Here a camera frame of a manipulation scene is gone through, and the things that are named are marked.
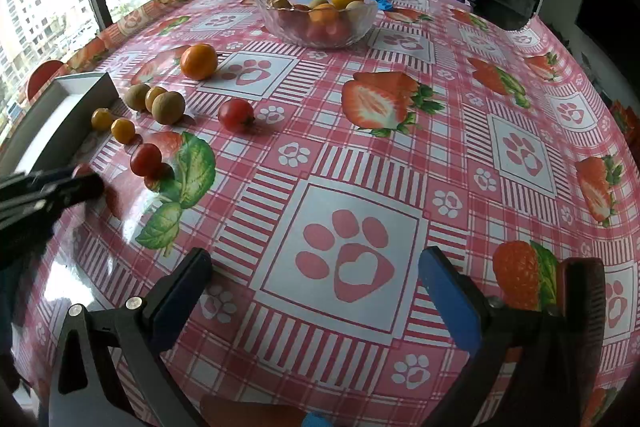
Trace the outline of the white tray box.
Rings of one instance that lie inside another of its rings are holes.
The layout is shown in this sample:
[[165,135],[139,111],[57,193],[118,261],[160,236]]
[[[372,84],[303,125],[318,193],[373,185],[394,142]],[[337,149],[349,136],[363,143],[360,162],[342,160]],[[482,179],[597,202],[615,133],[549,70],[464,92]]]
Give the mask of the white tray box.
[[92,130],[93,112],[117,99],[107,72],[55,78],[4,142],[2,176],[66,166]]

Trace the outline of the orange mandarin on table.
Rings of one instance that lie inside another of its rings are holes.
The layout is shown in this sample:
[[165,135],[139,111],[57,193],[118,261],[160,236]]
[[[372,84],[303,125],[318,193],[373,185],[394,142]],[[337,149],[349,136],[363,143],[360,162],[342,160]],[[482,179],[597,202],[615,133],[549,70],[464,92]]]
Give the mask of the orange mandarin on table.
[[207,43],[197,43],[189,46],[180,58],[180,68],[183,75],[196,81],[203,81],[212,77],[217,67],[217,52]]

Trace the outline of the yellow tomato near tray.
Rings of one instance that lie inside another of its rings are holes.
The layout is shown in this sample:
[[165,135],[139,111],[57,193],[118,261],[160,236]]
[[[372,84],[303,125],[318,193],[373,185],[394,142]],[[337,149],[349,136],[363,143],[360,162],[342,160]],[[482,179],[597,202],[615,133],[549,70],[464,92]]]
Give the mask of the yellow tomato near tray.
[[110,131],[114,121],[114,115],[107,108],[97,108],[91,116],[91,126],[99,132]]

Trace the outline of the dark red tomato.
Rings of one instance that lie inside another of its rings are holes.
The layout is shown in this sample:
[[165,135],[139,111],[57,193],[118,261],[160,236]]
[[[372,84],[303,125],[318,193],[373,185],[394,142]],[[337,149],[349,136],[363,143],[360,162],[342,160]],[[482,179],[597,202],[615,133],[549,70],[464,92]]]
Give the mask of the dark red tomato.
[[78,179],[83,176],[91,176],[92,174],[96,174],[96,172],[89,164],[79,164],[73,171],[73,178]]

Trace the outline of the yellow tomato near kiwis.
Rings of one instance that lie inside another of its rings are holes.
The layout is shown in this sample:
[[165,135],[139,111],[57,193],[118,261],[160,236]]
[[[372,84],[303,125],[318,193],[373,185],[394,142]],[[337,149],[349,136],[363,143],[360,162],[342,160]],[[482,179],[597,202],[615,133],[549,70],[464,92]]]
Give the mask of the yellow tomato near kiwis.
[[152,112],[153,103],[154,103],[155,99],[158,96],[160,96],[160,95],[162,95],[164,93],[166,93],[166,90],[163,87],[160,87],[160,86],[151,87],[149,89],[149,91],[146,92],[146,95],[145,95],[145,98],[144,98],[144,105],[145,105],[146,110],[149,113]]

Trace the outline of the red cherry tomato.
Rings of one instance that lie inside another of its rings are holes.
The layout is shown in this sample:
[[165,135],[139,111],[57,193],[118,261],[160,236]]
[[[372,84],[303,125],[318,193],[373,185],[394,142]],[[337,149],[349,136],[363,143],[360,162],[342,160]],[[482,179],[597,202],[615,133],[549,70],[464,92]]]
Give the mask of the red cherry tomato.
[[254,124],[253,106],[242,98],[230,98],[219,107],[218,120],[231,132],[244,132]]

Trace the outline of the glass fruit bowl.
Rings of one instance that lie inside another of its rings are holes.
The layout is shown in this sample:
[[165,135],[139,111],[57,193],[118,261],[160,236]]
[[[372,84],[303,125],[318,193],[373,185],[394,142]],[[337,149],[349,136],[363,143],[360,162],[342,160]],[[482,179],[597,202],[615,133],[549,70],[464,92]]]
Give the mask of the glass fruit bowl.
[[296,46],[343,49],[360,41],[378,15],[374,0],[253,0],[271,35]]

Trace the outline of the red plastic stool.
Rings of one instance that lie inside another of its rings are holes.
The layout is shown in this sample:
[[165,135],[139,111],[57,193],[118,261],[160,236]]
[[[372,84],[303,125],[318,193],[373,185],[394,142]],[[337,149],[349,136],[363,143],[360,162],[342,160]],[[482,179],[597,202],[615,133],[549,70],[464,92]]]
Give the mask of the red plastic stool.
[[59,60],[50,60],[40,64],[29,77],[26,88],[27,100],[34,101],[40,89],[63,66],[64,63]]

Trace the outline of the brown kiwi fruit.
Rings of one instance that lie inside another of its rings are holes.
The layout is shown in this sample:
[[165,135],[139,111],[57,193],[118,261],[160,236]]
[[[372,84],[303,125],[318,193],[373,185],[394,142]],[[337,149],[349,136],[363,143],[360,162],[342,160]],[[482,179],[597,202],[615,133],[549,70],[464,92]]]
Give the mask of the brown kiwi fruit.
[[137,83],[131,86],[124,96],[122,101],[132,110],[138,113],[146,111],[145,98],[150,87],[146,83]]
[[182,94],[167,91],[154,98],[151,113],[156,122],[170,126],[182,118],[185,109],[186,101]]

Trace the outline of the pink strawberry tablecloth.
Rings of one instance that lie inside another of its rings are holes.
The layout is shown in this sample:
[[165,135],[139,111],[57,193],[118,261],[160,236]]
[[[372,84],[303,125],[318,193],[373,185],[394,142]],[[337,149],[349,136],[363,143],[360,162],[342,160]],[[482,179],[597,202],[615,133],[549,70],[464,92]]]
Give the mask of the pink strawberry tablecloth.
[[[561,262],[605,276],[599,370],[579,426],[602,426],[639,361],[639,170],[584,71],[538,18],[505,31],[452,0],[390,0],[347,49],[271,35],[253,0],[153,0],[67,64],[182,94],[164,126],[116,103],[175,178],[145,182],[131,146],[93,133],[76,159],[99,202],[64,213],[22,297],[20,374],[49,393],[73,303],[121,306],[194,247],[212,285],[166,355],[192,401],[284,402],[338,425],[416,426],[468,358],[420,284],[442,250],[488,296],[559,301]],[[203,81],[181,72],[197,43]],[[255,121],[231,132],[230,98]]]

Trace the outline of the yellow cherry tomato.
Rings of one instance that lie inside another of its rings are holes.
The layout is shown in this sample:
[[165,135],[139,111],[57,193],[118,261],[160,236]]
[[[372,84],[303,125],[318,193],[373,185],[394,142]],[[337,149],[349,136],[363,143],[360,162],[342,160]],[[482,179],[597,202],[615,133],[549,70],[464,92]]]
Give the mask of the yellow cherry tomato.
[[134,123],[127,118],[117,118],[111,125],[113,138],[122,145],[129,144],[136,136]]

